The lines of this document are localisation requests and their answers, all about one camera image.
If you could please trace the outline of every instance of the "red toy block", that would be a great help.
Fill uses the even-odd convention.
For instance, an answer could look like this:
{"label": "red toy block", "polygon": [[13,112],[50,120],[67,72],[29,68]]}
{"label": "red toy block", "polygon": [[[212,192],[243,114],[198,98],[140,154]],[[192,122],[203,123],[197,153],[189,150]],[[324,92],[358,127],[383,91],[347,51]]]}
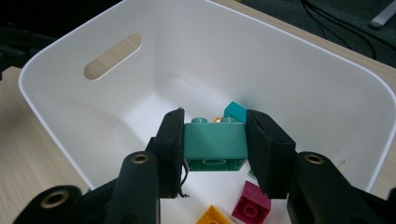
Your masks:
{"label": "red toy block", "polygon": [[246,224],[262,224],[270,211],[271,200],[259,186],[246,181],[232,216]]}

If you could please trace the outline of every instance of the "green toy block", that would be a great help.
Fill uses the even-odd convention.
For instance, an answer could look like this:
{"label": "green toy block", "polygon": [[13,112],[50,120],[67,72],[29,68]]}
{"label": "green toy block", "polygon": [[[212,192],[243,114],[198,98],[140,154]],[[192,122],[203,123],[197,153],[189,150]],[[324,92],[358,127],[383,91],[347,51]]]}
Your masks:
{"label": "green toy block", "polygon": [[224,109],[224,117],[234,117],[238,121],[246,123],[247,122],[247,110],[236,102],[232,101]]}
{"label": "green toy block", "polygon": [[248,158],[245,124],[193,119],[185,124],[184,158],[190,171],[238,171]]}

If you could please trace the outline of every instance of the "gray carpet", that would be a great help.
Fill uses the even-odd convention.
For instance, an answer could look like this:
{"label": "gray carpet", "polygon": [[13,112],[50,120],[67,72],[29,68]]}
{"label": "gray carpet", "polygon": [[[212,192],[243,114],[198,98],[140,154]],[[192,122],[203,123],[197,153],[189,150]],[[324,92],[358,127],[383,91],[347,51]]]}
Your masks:
{"label": "gray carpet", "polygon": [[391,1],[242,0],[241,3],[396,67],[396,17],[378,30],[368,25]]}

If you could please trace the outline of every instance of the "wooden table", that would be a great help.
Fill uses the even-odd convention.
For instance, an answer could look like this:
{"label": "wooden table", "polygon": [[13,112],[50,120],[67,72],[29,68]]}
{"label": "wooden table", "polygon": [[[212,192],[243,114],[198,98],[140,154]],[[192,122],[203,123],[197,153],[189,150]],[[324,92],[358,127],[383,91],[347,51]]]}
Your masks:
{"label": "wooden table", "polygon": [[[378,74],[396,91],[396,69],[366,58],[349,49],[311,35],[301,29],[230,0],[215,0],[260,21],[341,55]],[[9,68],[0,81],[0,223],[12,223],[38,193],[57,185],[88,187],[57,148],[21,96],[18,78],[21,69]],[[375,182],[372,193],[387,198],[396,187],[395,140]]]}

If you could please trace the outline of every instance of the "white container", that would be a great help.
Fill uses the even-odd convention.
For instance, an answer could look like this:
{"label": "white container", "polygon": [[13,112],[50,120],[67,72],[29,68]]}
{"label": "white container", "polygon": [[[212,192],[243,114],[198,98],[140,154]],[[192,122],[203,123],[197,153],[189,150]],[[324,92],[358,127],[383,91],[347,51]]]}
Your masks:
{"label": "white container", "polygon": [[[132,55],[96,80],[87,64],[125,36]],[[163,115],[214,119],[231,101],[269,114],[298,151],[323,154],[355,187],[370,190],[395,132],[395,96],[375,74],[262,21],[206,0],[126,0],[38,53],[21,91],[91,188],[145,150]],[[214,204],[231,212],[239,172],[190,173],[189,199],[162,200],[163,223],[194,223]],[[274,201],[266,223],[288,223]]]}

